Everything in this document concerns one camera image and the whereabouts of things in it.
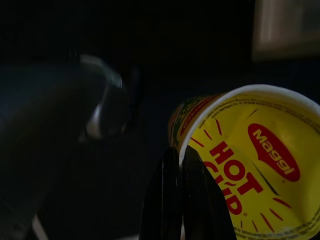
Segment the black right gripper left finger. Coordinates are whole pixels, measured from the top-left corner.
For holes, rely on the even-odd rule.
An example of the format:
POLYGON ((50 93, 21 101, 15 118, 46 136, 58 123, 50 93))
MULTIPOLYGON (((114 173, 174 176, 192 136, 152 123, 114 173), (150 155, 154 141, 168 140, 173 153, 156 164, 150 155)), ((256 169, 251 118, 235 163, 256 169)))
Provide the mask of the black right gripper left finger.
POLYGON ((182 183, 178 152, 168 148, 146 190, 140 240, 179 240, 182 230, 182 183))

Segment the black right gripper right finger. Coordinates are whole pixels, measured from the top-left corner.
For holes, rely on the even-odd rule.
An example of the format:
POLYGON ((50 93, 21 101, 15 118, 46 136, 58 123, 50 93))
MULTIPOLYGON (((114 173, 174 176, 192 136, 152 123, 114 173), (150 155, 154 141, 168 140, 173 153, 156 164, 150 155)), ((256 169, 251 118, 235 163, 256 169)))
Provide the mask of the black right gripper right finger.
POLYGON ((200 158, 188 146, 182 162, 183 224, 187 240, 235 240, 225 197, 200 158))

